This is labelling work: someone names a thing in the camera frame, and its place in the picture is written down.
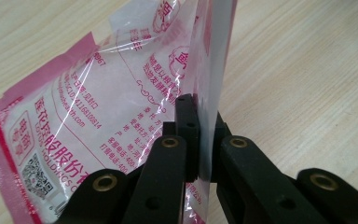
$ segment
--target plastic bag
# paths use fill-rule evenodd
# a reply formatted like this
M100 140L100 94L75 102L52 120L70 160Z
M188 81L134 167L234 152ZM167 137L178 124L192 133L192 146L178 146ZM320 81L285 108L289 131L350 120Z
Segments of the plastic bag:
M119 29L100 45L88 34L6 92L0 190L16 223L54 222L89 174L128 174L145 162L162 122L173 120L175 98L199 78L187 63L211 3L130 1L109 18ZM202 183L186 184L187 223L206 220Z

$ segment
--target plastic packaging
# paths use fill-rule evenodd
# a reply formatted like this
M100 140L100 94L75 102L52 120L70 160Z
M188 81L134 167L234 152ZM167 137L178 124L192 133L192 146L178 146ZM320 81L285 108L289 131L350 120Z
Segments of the plastic packaging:
M193 93L190 45L196 28L207 27L198 25L211 16L207 6L132 0L109 18L119 29L100 45L86 35L6 92L0 190L16 223L54 222L89 174L128 174L145 162L162 122L173 120L175 98ZM186 184L186 223L206 220L209 192L201 184Z

